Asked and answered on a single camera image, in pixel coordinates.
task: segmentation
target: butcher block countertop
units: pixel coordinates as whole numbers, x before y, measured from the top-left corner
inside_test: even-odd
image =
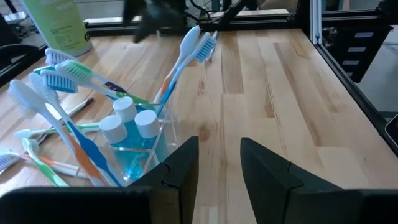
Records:
[[[179,55],[181,39],[151,36],[133,44],[131,36],[95,37],[93,49],[79,59],[152,100]],[[27,82],[27,74],[43,65],[44,59],[16,78]],[[41,116],[21,118],[7,88],[0,89],[0,149],[22,152],[15,131],[50,125]],[[112,101],[89,89],[61,94],[68,109],[88,97],[95,101],[73,118],[78,124],[111,112]],[[182,73],[172,108],[181,142],[190,136],[200,140],[194,223],[255,223],[241,170],[241,137],[345,189],[398,188],[396,156],[301,30],[221,32],[213,60],[191,63]],[[75,163],[58,136],[39,154]],[[91,185],[61,177],[70,185]],[[38,185],[51,182],[24,161],[0,175],[1,195]]]

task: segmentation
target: blue toothbrush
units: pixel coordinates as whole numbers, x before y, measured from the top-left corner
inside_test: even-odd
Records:
[[[160,99],[159,102],[160,104],[165,104],[167,100],[170,98],[171,94],[175,89],[178,78],[180,77],[185,67],[191,62],[191,60],[196,59],[199,63],[204,62],[216,44],[217,41],[214,38],[212,38],[208,32],[206,32],[203,35],[203,37],[199,41],[199,44],[197,44],[195,50],[185,58],[185,60],[182,62],[180,66],[178,66],[178,69],[175,72],[169,87],[166,89],[166,92],[164,93],[163,97]],[[163,106],[158,106],[156,108],[156,114],[158,116],[162,112],[162,109]]]
[[[80,147],[83,149],[85,154],[93,161],[94,165],[99,169],[104,178],[109,182],[111,186],[125,187],[127,182],[118,173],[114,167],[111,166],[101,153],[98,146],[90,139],[88,139],[80,130],[76,127],[75,123],[70,119],[65,110],[61,107],[58,94],[55,90],[48,88],[43,84],[43,78],[36,73],[31,73],[29,75],[29,80],[32,83],[35,91],[47,100],[60,114],[61,118],[70,128],[71,133],[77,138]],[[57,86],[65,86],[65,83],[58,83]]]

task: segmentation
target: toothbrush on table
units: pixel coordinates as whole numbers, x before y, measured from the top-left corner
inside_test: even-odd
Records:
[[[95,132],[100,130],[100,123],[95,122],[95,123],[81,124],[78,125],[77,127],[80,131],[84,133]],[[69,133],[71,132],[70,128],[67,125],[63,126],[63,128],[65,128]],[[14,136],[16,138],[22,139],[22,138],[32,138],[36,135],[46,134],[46,133],[49,134],[57,133],[57,130],[55,130],[55,128],[40,129],[40,130],[23,129],[15,132]]]
[[[41,173],[44,174],[51,182],[57,186],[57,187],[69,187],[69,185],[62,180],[61,177],[59,177],[52,169],[49,167],[47,164],[42,162],[35,154],[33,148],[39,148],[39,143],[30,141],[28,138],[23,138],[22,139],[22,145],[24,149],[27,151],[27,153],[30,155],[30,158],[32,159],[33,163],[36,165],[36,167],[41,171]]]
[[[11,165],[11,164],[9,164],[9,161],[14,160],[14,159],[16,161],[19,161],[19,159],[23,159],[27,162],[32,162],[30,155],[25,154],[25,153],[12,152],[11,150],[8,150],[7,152],[0,154],[0,171],[7,169],[7,167],[9,167]],[[54,171],[59,172],[61,174],[66,174],[66,175],[69,175],[72,177],[87,178],[87,175],[84,172],[78,172],[78,170],[79,170],[78,166],[66,164],[64,162],[52,161],[52,160],[47,159],[42,156],[39,156],[39,159],[41,161],[43,161],[44,163],[46,163],[47,165],[49,165],[51,167],[51,169],[53,169]]]
[[[46,54],[46,59],[45,59],[45,63],[49,64],[49,65],[56,65],[58,63],[62,63],[66,60],[71,60],[72,63],[82,69],[85,70],[87,72],[90,72],[93,74],[93,76],[99,80],[102,84],[104,84],[106,87],[108,87],[111,90],[114,91],[118,91],[121,93],[127,93],[126,90],[124,90],[123,88],[121,88],[120,86],[118,86],[117,84],[109,81],[108,79],[106,79],[104,76],[100,75],[99,73],[96,73],[94,71],[92,71],[90,68],[88,68],[86,65],[83,65],[82,63],[79,62],[79,60],[77,58],[75,58],[74,56],[71,56],[65,52],[62,52],[60,50],[57,49],[53,49],[51,47],[45,49],[45,54]]]
[[[89,68],[83,66],[84,65],[78,63],[77,61],[66,60],[62,63],[56,64],[55,69],[61,76],[68,78],[77,85],[91,88],[92,90],[98,91],[112,99],[129,96],[134,100],[135,103],[149,104],[147,100],[130,95],[125,91],[114,91],[93,83],[92,79],[94,77],[94,73]]]

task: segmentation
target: white bottle cap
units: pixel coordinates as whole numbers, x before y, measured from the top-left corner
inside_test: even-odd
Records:
[[[99,128],[104,134],[106,142],[115,144],[127,138],[127,130],[124,127],[122,118],[118,115],[111,115],[99,123]]]
[[[124,96],[113,102],[113,110],[119,115],[123,122],[129,122],[134,120],[137,115],[136,106],[131,97]]]
[[[155,111],[141,111],[137,114],[134,120],[136,122],[137,129],[141,137],[147,139],[156,137],[160,129],[160,123],[157,119]]]

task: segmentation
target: white toothbrush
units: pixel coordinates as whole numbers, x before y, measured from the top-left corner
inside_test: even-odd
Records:
[[[127,186],[127,182],[123,179],[122,175],[106,160],[98,146],[92,140],[87,138],[81,131],[79,131],[78,127],[61,107],[57,92],[44,86],[42,77],[36,73],[29,74],[29,81],[31,82],[35,91],[42,98],[47,100],[47,102],[50,103],[59,113],[63,121],[69,126],[71,133],[79,141],[81,148],[94,162],[108,183],[113,187]]]
[[[39,157],[36,156],[33,148],[39,148],[39,143],[36,141],[31,141],[28,138],[22,139],[22,145],[27,153],[30,155],[32,162],[36,165],[36,167],[41,171],[41,173],[46,176],[53,185],[57,187],[69,187],[69,185],[62,180],[47,164],[42,162]]]
[[[67,144],[71,154],[75,156],[80,166],[84,168],[88,178],[94,186],[107,186],[106,181],[97,168],[91,163],[86,152],[80,147],[75,139],[63,130],[62,125],[54,118],[45,106],[45,100],[35,91],[30,89],[20,80],[11,80],[8,95],[14,100],[21,115],[25,118],[33,118],[36,113],[41,114],[59,133],[62,140]]]
[[[81,125],[78,125],[77,127],[83,133],[95,132],[95,131],[100,130],[100,123],[95,122],[95,123],[89,123],[89,124],[81,124]],[[70,129],[68,126],[64,126],[63,128],[65,128],[70,133]],[[40,129],[40,130],[23,129],[23,130],[15,132],[14,136],[16,138],[22,139],[22,138],[32,138],[36,135],[40,135],[40,134],[44,134],[44,133],[57,133],[57,130],[55,130],[55,128]]]
[[[39,156],[40,160],[45,162],[47,165],[51,167],[56,172],[59,172],[61,174],[66,174],[72,177],[80,177],[80,178],[87,178],[87,175],[79,170],[78,166],[74,166],[71,164],[67,164],[64,162],[58,162],[58,161],[53,161],[51,159],[47,159],[45,157]],[[27,162],[32,162],[30,155],[25,154],[25,153],[18,153],[18,152],[12,152],[11,150],[8,150],[7,152],[0,154],[0,171],[7,169],[10,165],[8,165],[10,160],[16,159],[17,161],[19,159],[23,159]]]
[[[180,44],[180,56],[178,56],[177,61],[175,62],[173,68],[169,72],[169,74],[164,78],[162,87],[160,90],[157,92],[154,103],[158,103],[160,98],[164,95],[166,92],[167,87],[170,84],[171,79],[173,78],[173,74],[175,73],[175,69],[180,66],[180,64],[183,62],[185,57],[189,55],[190,53],[193,52],[195,49],[195,46],[198,42],[200,35],[200,27],[199,25],[193,27],[188,31],[188,33],[185,35],[185,37],[182,39],[181,44]]]
[[[51,47],[45,49],[45,56],[46,56],[45,63],[47,65],[56,65],[68,59],[77,60],[77,58],[75,58],[74,56],[69,55],[57,49],[53,49]]]

